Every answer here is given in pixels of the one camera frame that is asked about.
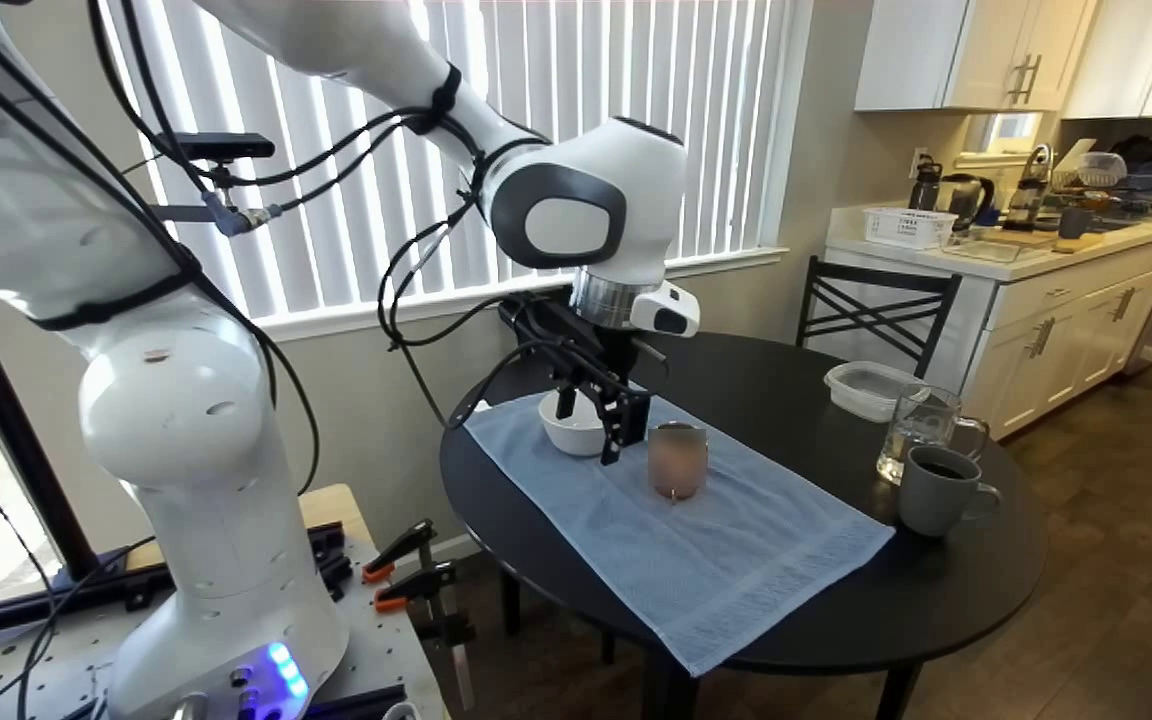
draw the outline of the kitchen counter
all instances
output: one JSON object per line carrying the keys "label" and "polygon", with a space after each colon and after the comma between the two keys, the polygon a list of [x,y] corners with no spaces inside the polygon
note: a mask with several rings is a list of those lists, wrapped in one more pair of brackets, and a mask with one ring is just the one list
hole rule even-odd
{"label": "kitchen counter", "polygon": [[1072,269],[1085,261],[1114,256],[1152,244],[1152,221],[1114,228],[1114,233],[1085,233],[1079,241],[1057,241],[1052,233],[987,233],[987,241],[949,241],[949,244],[871,244],[864,241],[864,207],[836,207],[829,228],[830,250],[855,250],[871,261],[944,269],[979,281],[1026,281],[1057,269]]}

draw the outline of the round table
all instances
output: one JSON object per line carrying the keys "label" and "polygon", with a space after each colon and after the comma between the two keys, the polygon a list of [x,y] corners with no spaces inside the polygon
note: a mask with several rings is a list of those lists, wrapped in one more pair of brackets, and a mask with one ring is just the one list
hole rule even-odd
{"label": "round table", "polygon": [[[795,468],[845,505],[895,524],[895,489],[871,468],[884,429],[829,399],[830,355],[745,337],[652,338],[666,360],[633,371],[654,394],[694,411],[748,449]],[[537,388],[515,367],[507,391]],[[666,659],[652,630],[565,544],[544,511],[497,472],[475,439],[445,435],[445,489],[479,544],[561,606],[640,639],[646,651],[642,717],[691,717],[694,678]],[[1038,516],[1004,457],[983,445],[979,468],[1004,505],[944,539],[895,528],[864,566],[785,614],[724,666],[752,670],[888,670],[880,717],[900,717],[922,659],[999,629],[1038,581]]]}

